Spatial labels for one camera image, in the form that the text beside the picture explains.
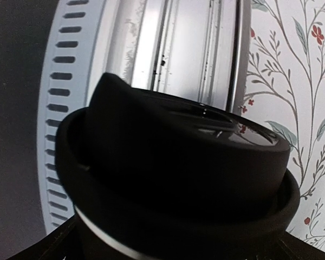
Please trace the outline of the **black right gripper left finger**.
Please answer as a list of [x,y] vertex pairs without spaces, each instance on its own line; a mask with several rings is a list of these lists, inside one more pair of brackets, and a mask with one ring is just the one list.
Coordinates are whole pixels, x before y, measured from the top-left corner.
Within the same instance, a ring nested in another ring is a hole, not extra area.
[[79,237],[75,220],[69,219],[52,233],[13,256],[13,259],[78,259]]

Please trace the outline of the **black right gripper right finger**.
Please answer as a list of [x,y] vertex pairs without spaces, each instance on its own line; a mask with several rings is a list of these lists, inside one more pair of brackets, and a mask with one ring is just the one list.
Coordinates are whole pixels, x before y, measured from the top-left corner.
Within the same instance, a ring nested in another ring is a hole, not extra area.
[[286,231],[276,231],[276,259],[325,260],[325,252],[308,245]]

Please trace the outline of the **black white paper coffee cup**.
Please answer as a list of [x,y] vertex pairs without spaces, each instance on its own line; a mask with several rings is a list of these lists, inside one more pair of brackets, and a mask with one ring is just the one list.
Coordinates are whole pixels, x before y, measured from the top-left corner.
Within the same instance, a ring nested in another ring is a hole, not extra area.
[[92,221],[76,205],[77,228],[86,259],[159,259],[150,249],[152,231],[136,218],[105,216],[98,224]]

